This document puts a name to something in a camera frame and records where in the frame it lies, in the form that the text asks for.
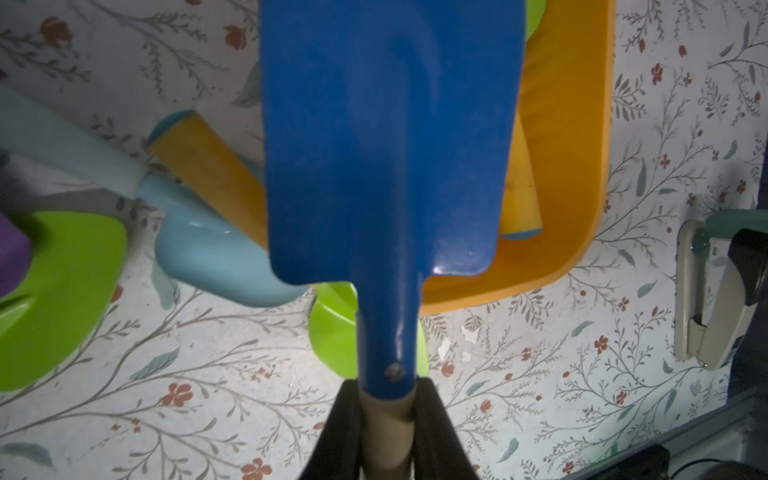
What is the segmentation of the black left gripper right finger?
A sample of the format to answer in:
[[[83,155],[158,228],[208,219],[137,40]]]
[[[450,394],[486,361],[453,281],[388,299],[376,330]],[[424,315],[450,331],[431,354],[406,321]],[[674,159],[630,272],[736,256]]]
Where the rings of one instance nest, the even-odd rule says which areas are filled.
[[[434,382],[419,378],[414,403],[414,478],[477,480]]]

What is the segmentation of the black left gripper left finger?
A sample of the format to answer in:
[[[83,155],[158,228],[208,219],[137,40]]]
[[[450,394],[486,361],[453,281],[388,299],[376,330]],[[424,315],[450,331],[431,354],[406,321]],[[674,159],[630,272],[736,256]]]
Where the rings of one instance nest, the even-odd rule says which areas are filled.
[[[345,380],[300,480],[357,480],[362,468],[362,408],[356,380]]]

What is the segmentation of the purple shovel pink handle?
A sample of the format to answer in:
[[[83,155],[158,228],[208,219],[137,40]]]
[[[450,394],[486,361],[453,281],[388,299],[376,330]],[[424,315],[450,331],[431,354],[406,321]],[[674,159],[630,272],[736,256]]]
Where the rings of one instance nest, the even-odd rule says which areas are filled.
[[[32,262],[32,242],[1,213],[0,296],[13,292],[25,279]]]

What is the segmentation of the bright green shovel yellow handle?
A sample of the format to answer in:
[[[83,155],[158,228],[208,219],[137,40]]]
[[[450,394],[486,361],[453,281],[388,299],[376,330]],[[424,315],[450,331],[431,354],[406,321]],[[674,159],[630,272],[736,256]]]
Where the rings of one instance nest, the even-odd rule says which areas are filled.
[[[547,0],[526,0],[526,39],[537,31],[547,8]]]

